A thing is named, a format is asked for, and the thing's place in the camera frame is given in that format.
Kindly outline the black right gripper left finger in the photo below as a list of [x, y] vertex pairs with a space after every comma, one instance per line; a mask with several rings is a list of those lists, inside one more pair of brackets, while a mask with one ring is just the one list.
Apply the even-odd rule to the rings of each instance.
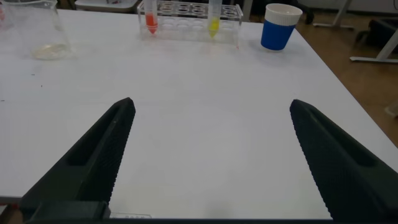
[[136, 109], [130, 98], [115, 102], [22, 197], [32, 215], [41, 202], [109, 203]]

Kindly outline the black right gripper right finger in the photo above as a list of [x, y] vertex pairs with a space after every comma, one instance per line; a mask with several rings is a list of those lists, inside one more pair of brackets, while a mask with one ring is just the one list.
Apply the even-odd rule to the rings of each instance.
[[312, 177], [334, 221], [397, 221], [394, 169], [316, 107], [294, 100], [290, 115]]

